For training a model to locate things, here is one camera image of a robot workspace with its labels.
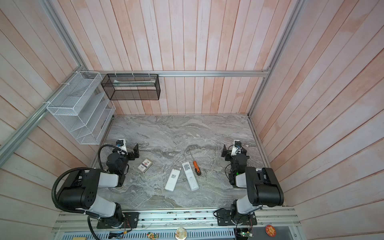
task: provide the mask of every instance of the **white wire basket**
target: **white wire basket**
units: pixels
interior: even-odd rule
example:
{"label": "white wire basket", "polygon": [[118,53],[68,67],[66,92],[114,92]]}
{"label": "white wire basket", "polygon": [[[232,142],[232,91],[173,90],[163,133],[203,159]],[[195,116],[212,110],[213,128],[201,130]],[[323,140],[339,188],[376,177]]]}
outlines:
{"label": "white wire basket", "polygon": [[80,144],[100,144],[115,111],[105,92],[95,94],[98,72],[78,72],[48,105],[48,111]]}

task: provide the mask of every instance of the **marble surface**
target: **marble surface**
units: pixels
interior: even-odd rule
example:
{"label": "marble surface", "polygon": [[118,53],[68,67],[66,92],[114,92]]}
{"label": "marble surface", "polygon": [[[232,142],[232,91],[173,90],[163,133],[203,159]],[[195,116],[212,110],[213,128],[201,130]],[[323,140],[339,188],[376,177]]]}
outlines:
{"label": "marble surface", "polygon": [[[140,157],[129,162],[122,187],[99,189],[98,194],[120,203],[123,209],[230,206],[247,193],[246,189],[233,188],[224,172],[229,162],[221,157],[221,151],[224,144],[230,146],[234,139],[248,150],[248,166],[263,167],[244,115],[117,116],[105,143],[115,144],[121,138],[126,139],[129,151],[138,143]],[[201,176],[195,175],[200,189],[191,192],[181,169],[175,190],[165,190],[172,168],[179,169],[186,161],[194,168],[187,149],[202,172]],[[103,164],[110,153],[108,147],[102,150]],[[137,167],[145,158],[153,164],[142,174]]]}

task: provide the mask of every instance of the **black mesh basket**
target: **black mesh basket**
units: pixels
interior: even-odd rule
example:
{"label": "black mesh basket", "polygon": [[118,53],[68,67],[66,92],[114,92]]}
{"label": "black mesh basket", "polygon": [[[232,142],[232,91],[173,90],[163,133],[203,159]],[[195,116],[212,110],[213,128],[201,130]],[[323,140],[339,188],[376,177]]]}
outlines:
{"label": "black mesh basket", "polygon": [[160,97],[157,74],[109,73],[101,86],[110,100],[158,100]]}

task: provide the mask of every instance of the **deck of cards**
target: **deck of cards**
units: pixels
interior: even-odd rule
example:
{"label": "deck of cards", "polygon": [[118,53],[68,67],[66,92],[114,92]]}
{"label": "deck of cards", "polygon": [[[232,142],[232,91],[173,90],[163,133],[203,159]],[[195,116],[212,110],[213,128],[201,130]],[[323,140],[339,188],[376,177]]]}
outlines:
{"label": "deck of cards", "polygon": [[141,172],[141,173],[145,173],[145,171],[152,165],[152,161],[149,160],[148,158],[146,158],[138,167],[137,169]]}

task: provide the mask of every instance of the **wall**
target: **wall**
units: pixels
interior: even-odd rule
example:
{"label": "wall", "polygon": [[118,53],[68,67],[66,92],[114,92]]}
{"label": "wall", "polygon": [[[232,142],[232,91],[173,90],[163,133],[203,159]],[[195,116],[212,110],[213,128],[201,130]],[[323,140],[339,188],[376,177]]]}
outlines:
{"label": "wall", "polygon": [[307,2],[252,115],[308,239],[384,238],[383,12]]}
{"label": "wall", "polygon": [[[0,1],[0,144],[59,87],[77,63],[38,1]],[[47,116],[0,169],[3,238],[44,239],[59,214],[50,189],[87,166],[95,147],[77,144]]]}
{"label": "wall", "polygon": [[[90,70],[263,70],[296,0],[53,0]],[[118,114],[247,113],[261,78],[161,78]]]}

